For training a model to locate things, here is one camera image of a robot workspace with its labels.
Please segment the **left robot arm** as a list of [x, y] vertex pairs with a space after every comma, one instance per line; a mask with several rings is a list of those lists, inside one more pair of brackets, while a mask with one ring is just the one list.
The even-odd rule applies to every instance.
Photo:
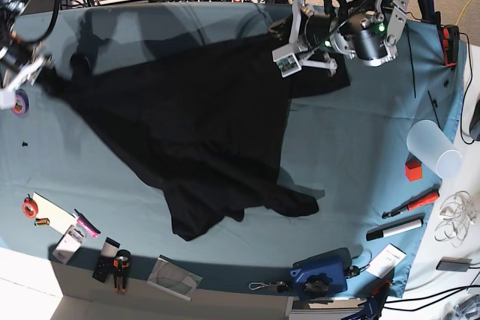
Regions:
[[286, 44], [273, 50], [282, 76], [315, 67], [334, 76], [335, 55], [379, 67], [397, 58], [410, 0], [323, 0], [317, 10], [307, 0], [292, 0], [292, 14], [270, 27], [290, 27]]

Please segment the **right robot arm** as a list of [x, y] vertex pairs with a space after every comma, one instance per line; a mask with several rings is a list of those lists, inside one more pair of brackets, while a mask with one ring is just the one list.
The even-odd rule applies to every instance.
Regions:
[[25, 40], [14, 31], [14, 23], [23, 14], [30, 0], [1, 0], [1, 109], [16, 115], [29, 110], [29, 99], [21, 86], [34, 84], [41, 71], [52, 66], [52, 58], [40, 53], [40, 48], [52, 33], [58, 19], [61, 0], [54, 0], [52, 16], [46, 31], [34, 40]]

